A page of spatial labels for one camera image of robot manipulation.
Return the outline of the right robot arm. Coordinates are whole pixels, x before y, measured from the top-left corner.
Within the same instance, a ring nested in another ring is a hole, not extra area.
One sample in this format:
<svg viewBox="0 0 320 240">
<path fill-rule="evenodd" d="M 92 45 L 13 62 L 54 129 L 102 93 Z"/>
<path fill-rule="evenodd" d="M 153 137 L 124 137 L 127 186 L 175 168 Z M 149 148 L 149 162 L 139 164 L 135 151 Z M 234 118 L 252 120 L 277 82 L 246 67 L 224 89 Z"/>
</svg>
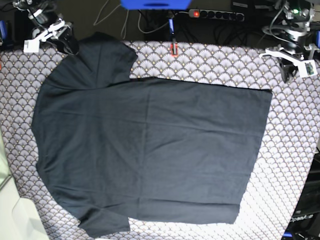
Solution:
<svg viewBox="0 0 320 240">
<path fill-rule="evenodd" d="M 64 54 L 77 55 L 79 44 L 74 36 L 73 24 L 56 13 L 55 0 L 14 0 L 14 8 L 27 12 L 28 19 L 34 24 L 31 38 L 23 42 L 25 53 L 38 53 L 47 43 Z"/>
</svg>

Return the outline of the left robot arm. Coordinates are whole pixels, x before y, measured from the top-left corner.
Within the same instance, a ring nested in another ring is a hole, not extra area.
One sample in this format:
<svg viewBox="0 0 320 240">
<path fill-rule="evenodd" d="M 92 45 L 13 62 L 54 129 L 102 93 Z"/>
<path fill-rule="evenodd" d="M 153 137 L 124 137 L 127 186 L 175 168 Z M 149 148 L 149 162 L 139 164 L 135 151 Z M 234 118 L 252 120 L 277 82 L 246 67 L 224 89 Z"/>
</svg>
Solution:
<svg viewBox="0 0 320 240">
<path fill-rule="evenodd" d="M 318 74 L 315 55 L 320 52 L 320 25 L 313 22 L 318 0 L 276 0 L 277 10 L 270 24 L 261 30 L 279 41 L 259 56 L 277 58 L 284 83 L 294 77 L 313 77 Z"/>
</svg>

